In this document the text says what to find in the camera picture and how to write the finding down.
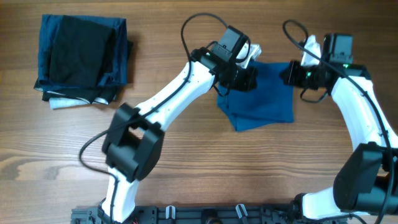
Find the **blue polo shirt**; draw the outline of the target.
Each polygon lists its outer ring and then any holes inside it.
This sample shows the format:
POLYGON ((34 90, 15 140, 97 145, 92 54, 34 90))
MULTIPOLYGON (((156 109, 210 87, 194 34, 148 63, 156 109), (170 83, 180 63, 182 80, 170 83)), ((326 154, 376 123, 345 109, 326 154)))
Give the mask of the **blue polo shirt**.
POLYGON ((249 66, 258 69, 256 89, 249 92, 231 90, 227 96, 217 97, 217 106, 234 130, 240 132, 272 123, 294 122, 294 89, 284 85, 279 77, 289 63, 251 61, 249 66))

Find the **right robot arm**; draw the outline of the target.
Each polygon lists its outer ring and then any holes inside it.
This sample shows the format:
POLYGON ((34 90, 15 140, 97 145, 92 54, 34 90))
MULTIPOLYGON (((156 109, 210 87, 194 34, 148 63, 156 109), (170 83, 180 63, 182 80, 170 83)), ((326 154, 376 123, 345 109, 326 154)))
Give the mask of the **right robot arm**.
POLYGON ((292 41, 303 50, 280 73, 284 84, 303 90, 324 88, 343 115, 353 153, 331 187, 295 198, 294 219, 397 215, 397 134, 389 125, 374 94, 364 65, 353 63, 353 37, 327 34, 320 46, 312 35, 292 41))

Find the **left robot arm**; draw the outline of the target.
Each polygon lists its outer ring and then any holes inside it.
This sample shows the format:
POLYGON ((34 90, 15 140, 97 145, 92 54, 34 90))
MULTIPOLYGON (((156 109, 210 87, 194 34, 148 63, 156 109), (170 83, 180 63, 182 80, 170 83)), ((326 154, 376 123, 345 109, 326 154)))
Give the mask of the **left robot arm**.
POLYGON ((212 47, 193 50, 182 71, 152 98, 115 112, 102 151, 111 175, 106 198, 99 205, 105 223, 127 223, 135 210, 139 183, 158 162, 165 132, 177 116, 215 83, 227 91, 256 88, 258 44, 232 26, 212 47))

